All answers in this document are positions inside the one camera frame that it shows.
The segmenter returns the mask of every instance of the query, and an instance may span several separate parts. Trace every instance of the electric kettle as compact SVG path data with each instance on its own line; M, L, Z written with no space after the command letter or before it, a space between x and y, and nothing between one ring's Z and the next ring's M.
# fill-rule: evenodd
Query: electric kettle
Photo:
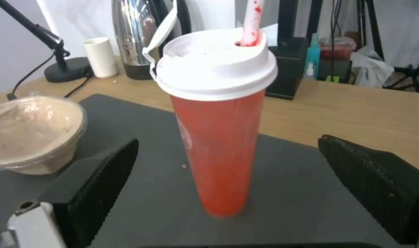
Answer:
M191 33L191 20L185 0L177 1L178 19L182 34ZM116 41L126 75L135 80L150 80L150 62L142 55L157 27L168 14L165 0L112 0L112 17ZM173 39L170 35L152 51L159 59L163 46Z

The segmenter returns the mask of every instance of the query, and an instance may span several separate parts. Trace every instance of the white mug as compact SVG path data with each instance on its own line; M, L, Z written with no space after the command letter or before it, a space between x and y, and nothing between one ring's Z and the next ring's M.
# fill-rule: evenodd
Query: white mug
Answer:
M118 66L109 38L99 37L86 40L84 49L96 77L110 78L118 74Z

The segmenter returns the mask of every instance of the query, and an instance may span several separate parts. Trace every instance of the straw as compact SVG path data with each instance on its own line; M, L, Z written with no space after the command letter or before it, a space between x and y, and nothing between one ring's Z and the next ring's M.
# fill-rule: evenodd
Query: straw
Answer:
M246 14L244 16L243 37L241 47L253 47L259 42L259 29L261 12L266 0L248 0Z

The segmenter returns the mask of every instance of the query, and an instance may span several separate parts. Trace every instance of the desk lamp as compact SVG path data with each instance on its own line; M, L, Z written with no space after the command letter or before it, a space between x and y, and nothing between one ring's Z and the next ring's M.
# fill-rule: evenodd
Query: desk lamp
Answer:
M63 83L77 80L84 77L89 71L90 64L85 57L64 59L64 57L70 55L70 52L64 49L64 41L60 37L38 24L33 24L6 0L0 0L0 8L53 50L56 63L47 67L44 71L47 81L51 83Z

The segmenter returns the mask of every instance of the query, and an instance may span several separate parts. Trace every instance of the spray bottle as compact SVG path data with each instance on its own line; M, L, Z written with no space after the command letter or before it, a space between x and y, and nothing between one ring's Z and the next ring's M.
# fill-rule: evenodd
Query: spray bottle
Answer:
M312 35L310 47L307 49L306 64L304 66L304 78L317 79L318 66L320 64L321 48L318 43L318 34Z

